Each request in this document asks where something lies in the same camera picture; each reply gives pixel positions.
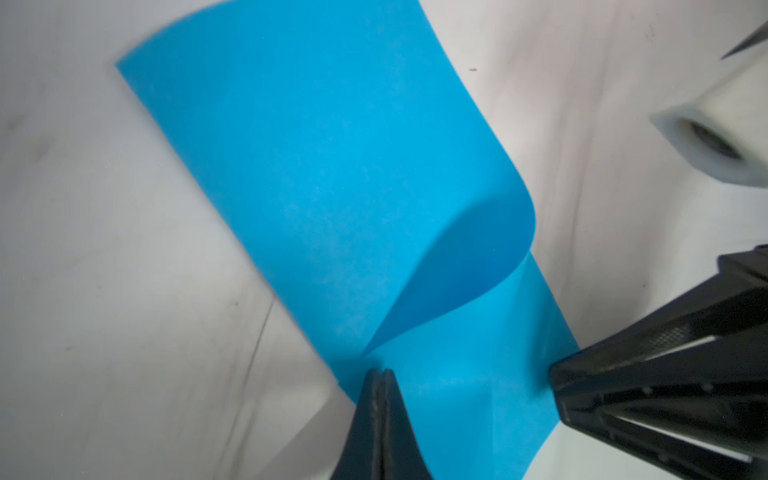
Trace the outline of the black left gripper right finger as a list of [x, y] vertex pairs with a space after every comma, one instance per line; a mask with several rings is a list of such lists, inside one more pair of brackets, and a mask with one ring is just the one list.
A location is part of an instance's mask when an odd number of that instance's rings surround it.
[[396, 376], [384, 370], [379, 387], [380, 478], [432, 480], [418, 446]]

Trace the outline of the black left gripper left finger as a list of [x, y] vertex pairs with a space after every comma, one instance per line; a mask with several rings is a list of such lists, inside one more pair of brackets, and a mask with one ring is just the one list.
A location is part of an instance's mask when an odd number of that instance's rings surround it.
[[364, 378], [344, 448], [331, 476], [333, 480], [381, 478], [380, 382], [379, 370], [370, 370]]

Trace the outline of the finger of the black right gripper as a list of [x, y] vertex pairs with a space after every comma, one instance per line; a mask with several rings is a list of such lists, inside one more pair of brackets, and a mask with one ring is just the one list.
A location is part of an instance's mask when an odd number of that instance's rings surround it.
[[589, 360], [644, 360], [705, 337], [767, 323], [767, 246], [721, 255], [716, 275], [582, 353]]
[[767, 476], [767, 330], [616, 335], [553, 364], [562, 422], [681, 479]]

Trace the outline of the blue square paper sheet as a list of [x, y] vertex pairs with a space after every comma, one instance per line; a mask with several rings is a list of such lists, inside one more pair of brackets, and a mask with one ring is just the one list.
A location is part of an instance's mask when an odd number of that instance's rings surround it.
[[117, 67], [343, 390], [393, 370], [436, 479], [524, 477], [577, 345], [421, 5], [224, 2]]

